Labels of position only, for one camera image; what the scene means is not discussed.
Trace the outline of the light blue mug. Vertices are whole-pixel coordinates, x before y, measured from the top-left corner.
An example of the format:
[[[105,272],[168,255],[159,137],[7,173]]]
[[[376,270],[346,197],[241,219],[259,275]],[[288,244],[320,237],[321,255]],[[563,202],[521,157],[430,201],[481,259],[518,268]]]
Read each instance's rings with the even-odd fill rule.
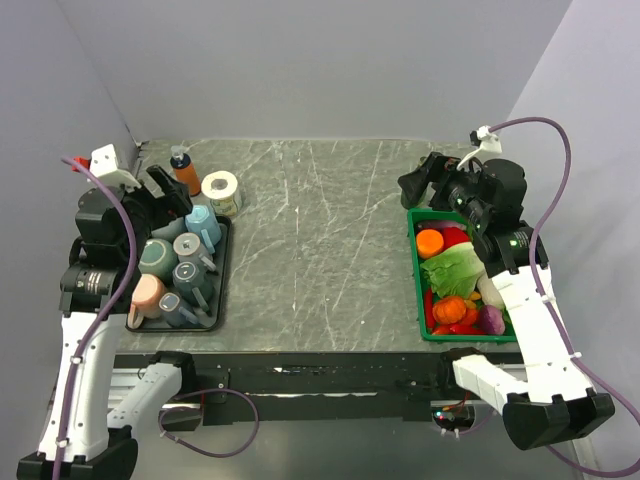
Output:
[[[187,230],[196,234],[209,253],[215,253],[215,247],[222,238],[222,231],[215,213],[207,205],[194,205],[185,217]]]

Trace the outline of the grey mug with cream inside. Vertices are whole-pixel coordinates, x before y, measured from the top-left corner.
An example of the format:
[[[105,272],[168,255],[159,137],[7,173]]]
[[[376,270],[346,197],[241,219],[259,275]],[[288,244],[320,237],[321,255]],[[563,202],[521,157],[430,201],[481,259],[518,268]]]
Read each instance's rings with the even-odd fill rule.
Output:
[[[193,263],[209,272],[217,271],[212,255],[195,233],[180,234],[173,241],[173,250],[181,262]]]

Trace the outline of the dark slate blue mug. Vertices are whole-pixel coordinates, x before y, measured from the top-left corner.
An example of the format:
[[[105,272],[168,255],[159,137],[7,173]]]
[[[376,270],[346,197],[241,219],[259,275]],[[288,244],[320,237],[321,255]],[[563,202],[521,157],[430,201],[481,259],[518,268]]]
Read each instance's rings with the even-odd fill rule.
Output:
[[[204,270],[190,262],[180,262],[172,274],[173,285],[193,307],[209,313],[210,301],[215,294],[214,285]]]

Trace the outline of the small blue-grey mug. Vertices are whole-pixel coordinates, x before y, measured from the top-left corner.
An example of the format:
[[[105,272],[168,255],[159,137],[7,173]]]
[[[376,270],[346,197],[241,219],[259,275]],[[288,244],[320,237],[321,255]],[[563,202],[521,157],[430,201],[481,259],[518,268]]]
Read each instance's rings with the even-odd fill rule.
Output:
[[[199,318],[190,304],[180,295],[167,292],[158,302],[161,317],[172,328],[195,328],[200,326]]]

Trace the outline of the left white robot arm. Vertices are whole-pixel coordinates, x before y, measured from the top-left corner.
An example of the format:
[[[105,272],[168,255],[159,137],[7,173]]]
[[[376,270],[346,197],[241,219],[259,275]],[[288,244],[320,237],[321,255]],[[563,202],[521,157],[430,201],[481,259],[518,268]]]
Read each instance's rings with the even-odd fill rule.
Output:
[[[108,406],[144,246],[154,230],[192,210],[184,184],[158,166],[147,172],[162,196],[139,183],[88,176],[94,186],[78,201],[79,235],[60,281],[63,340],[53,406],[37,451],[18,463],[20,479],[128,479],[143,429],[170,398],[185,402],[197,392],[191,356],[164,352],[118,406]]]

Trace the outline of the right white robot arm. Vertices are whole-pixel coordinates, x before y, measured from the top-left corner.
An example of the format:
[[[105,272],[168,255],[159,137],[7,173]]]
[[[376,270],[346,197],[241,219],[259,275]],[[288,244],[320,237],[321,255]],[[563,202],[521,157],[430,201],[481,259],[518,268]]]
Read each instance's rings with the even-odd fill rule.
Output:
[[[446,356],[451,365],[436,376],[439,391],[455,399],[468,390],[490,404],[521,450],[583,438],[611,418],[611,396],[597,392],[575,365],[549,311],[555,301],[548,257],[521,218],[523,168],[490,159],[465,170],[460,159],[432,152],[398,183],[406,204],[416,204],[432,187],[430,207],[463,218],[505,303],[524,362],[526,378],[519,381],[479,352],[456,349]]]

